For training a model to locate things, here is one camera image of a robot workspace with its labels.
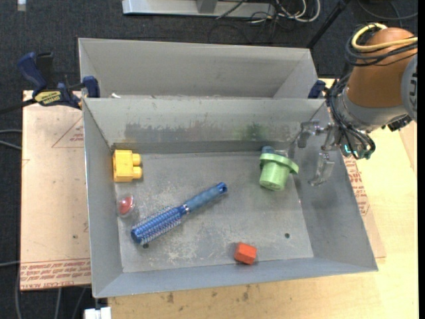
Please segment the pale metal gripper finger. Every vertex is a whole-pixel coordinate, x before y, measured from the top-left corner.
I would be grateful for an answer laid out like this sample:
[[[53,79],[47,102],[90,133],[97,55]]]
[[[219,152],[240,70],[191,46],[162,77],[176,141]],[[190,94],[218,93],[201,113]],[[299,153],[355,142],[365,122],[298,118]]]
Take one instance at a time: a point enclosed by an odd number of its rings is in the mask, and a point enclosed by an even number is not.
[[[311,136],[316,135],[319,129],[318,120],[310,120],[302,122],[300,124],[300,130],[298,131],[295,139],[291,142],[288,149],[288,157],[294,158],[296,149],[304,149],[307,146],[307,141]]]
[[[315,187],[325,183],[333,172],[335,162],[330,158],[328,153],[320,152],[317,159],[314,177],[308,183]]]

